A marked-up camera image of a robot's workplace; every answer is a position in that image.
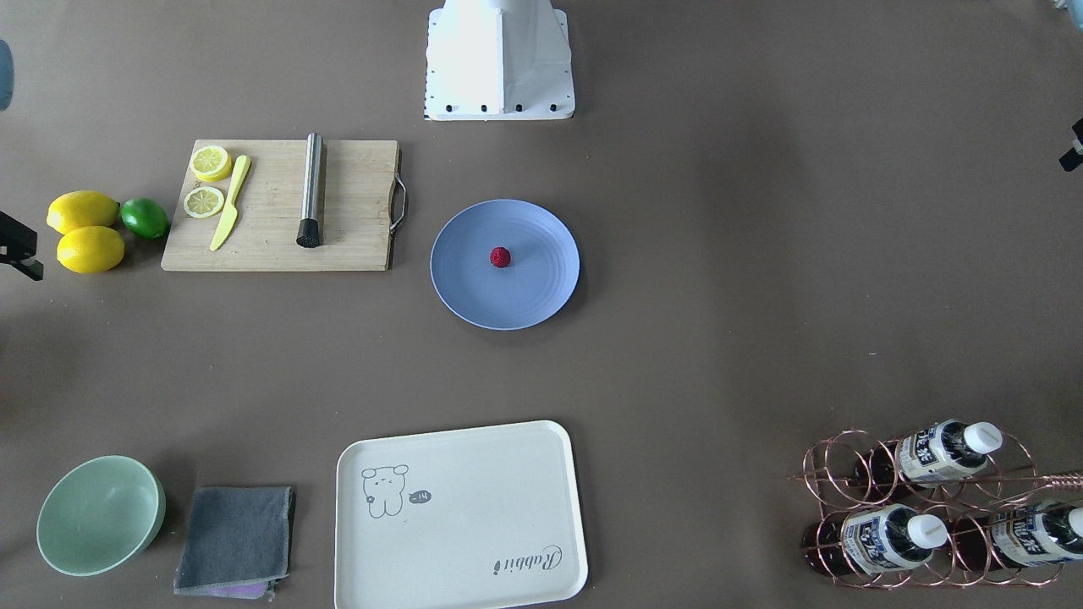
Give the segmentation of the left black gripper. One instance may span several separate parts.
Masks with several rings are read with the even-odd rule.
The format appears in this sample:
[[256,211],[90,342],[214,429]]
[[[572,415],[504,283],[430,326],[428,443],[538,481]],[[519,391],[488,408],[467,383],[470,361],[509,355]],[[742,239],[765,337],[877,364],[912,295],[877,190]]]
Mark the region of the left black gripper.
[[1058,159],[1064,171],[1074,171],[1083,165],[1083,119],[1080,118],[1072,124],[1073,139],[1072,150],[1067,150]]

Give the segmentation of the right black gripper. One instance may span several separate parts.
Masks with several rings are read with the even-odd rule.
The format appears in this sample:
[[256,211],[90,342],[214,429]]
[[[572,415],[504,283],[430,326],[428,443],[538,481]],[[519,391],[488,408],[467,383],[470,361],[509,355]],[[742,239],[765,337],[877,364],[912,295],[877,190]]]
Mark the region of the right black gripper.
[[24,225],[8,213],[0,213],[1,262],[15,267],[19,273],[32,281],[43,280],[44,265],[35,259],[37,255],[37,232]]

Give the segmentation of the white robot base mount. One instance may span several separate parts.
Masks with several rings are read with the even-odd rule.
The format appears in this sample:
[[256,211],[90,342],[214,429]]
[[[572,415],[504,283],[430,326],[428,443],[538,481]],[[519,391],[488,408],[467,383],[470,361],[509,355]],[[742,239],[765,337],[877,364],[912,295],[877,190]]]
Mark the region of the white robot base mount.
[[560,120],[575,109],[564,11],[549,1],[446,1],[429,13],[425,119]]

